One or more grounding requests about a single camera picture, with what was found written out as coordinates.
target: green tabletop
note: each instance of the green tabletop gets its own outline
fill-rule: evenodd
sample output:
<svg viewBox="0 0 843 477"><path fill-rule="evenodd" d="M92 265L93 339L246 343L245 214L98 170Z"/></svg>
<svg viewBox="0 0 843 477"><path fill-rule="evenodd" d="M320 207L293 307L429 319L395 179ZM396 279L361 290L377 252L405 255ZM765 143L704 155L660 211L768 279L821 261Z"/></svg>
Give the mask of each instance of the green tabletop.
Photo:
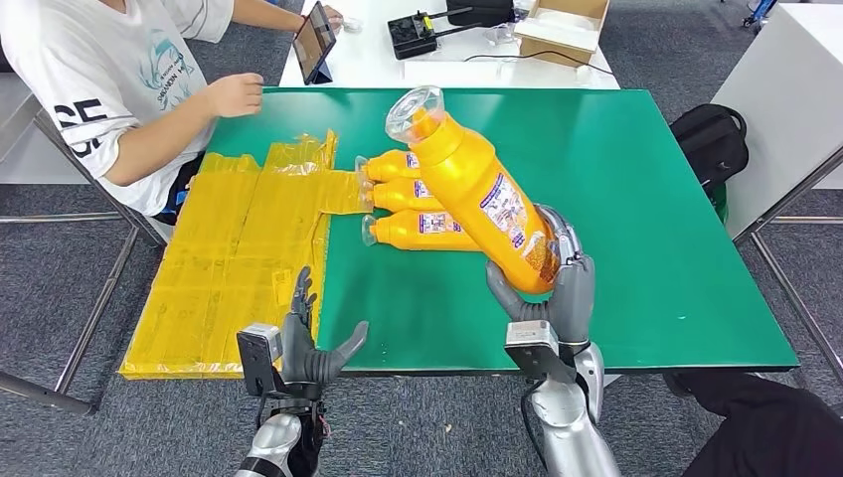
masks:
<svg viewBox="0 0 843 477"><path fill-rule="evenodd" d="M339 135L336 168L400 147L384 132L402 89L269 88L258 116L221 120L209 151L262 162L271 142ZM596 266L591 338L608 372L786 369L796 358L697 185L652 98L640 90L451 89L445 108L486 136L530 198L561 212ZM360 216L332 219L317 345L360 320L348 370L514 370L507 318L485 256L366 247Z"/></svg>

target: white t-shirt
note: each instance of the white t-shirt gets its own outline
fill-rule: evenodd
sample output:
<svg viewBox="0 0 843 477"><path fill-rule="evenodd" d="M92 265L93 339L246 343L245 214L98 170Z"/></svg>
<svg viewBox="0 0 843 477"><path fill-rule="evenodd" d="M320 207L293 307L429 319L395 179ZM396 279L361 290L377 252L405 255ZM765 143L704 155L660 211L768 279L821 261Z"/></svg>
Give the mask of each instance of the white t-shirt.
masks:
<svg viewBox="0 0 843 477"><path fill-rule="evenodd" d="M207 84L184 38L217 42L234 0L0 0L0 38L12 68L51 114L80 161L121 203L160 213L179 168L208 144L209 126L172 162L127 187L103 175L117 139Z"/></svg>

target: yellow bottle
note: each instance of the yellow bottle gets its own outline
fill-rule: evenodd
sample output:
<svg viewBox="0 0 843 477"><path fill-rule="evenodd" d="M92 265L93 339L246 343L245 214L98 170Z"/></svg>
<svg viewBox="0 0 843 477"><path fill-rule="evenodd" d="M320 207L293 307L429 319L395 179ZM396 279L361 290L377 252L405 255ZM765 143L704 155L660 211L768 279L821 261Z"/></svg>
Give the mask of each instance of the yellow bottle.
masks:
<svg viewBox="0 0 843 477"><path fill-rule="evenodd" d="M364 203L391 212L407 209L413 211L441 211L442 204L434 197L420 179L399 177L384 184L375 184L365 190Z"/></svg>
<svg viewBox="0 0 843 477"><path fill-rule="evenodd" d="M393 149L380 156L367 159L357 156L354 170L362 176L362 180L372 182L390 182L399 177L418 179L422 176L419 161L412 152Z"/></svg>
<svg viewBox="0 0 843 477"><path fill-rule="evenodd" d="M388 243L404 250L479 251L477 244L447 212L401 211L363 218L363 243Z"/></svg>
<svg viewBox="0 0 843 477"><path fill-rule="evenodd" d="M515 288L544 293L559 268L548 226L483 136L444 110L441 90L417 87L387 115L387 133L416 154L421 179Z"/></svg>

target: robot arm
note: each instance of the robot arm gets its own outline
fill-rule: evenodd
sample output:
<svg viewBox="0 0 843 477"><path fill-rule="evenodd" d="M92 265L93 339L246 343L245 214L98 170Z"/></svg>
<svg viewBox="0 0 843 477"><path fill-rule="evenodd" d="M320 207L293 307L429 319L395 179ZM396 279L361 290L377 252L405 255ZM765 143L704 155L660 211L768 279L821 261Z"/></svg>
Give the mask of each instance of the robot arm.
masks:
<svg viewBox="0 0 843 477"><path fill-rule="evenodd" d="M619 476L614 456L596 428L602 407L603 362L599 348L589 339L594 263L562 216L545 206L536 208L554 233L553 250L561 266L551 297L528 303L497 265L487 263L489 289L513 320L507 326L504 349L528 376L544 380L529 393L529 399L542 425L545 456L540 457L548 475ZM529 425L526 413L525 424Z"/></svg>
<svg viewBox="0 0 843 477"><path fill-rule="evenodd" d="M315 294L308 295L310 269L298 275L291 310L280 331L271 325L250 325L238 334L247 390L260 396L257 433L252 449L235 477L310 477L318 467L327 424L322 387L334 381L366 342L367 322L333 351L317 350L311 338ZM280 356L279 373L272 362ZM261 423L263 406L273 399L275 409Z"/></svg>

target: floor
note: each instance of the floor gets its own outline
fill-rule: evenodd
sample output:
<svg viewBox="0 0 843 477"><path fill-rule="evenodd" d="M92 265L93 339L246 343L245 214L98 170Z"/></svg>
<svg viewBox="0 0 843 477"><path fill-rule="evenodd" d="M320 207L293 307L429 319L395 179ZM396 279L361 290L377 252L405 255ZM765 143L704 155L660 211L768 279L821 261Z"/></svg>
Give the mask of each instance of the floor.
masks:
<svg viewBox="0 0 843 477"><path fill-rule="evenodd" d="M601 45L623 87L649 89L665 118L709 100L752 41L741 2L613 0ZM256 71L280 77L286 35L234 27L220 45L191 45L209 80ZM87 187L6 186L0 214L107 210ZM843 194L812 192L794 214L843 215ZM120 222L0 228L0 369L51 386L127 232ZM843 235L833 226L771 226L764 237L821 326L843 351ZM758 253L741 253L802 367L770 376L828 403L843 388ZM234 473L253 435L254 400L236 381L128 382L114 373L161 252L132 252L74 396L101 411L77 417L0 394L0 472L9 476ZM540 475L518 413L518 377L343 379L327 392L333 435L322 475ZM679 475L717 426L658 376L606 389L600 429L624 475Z"/></svg>

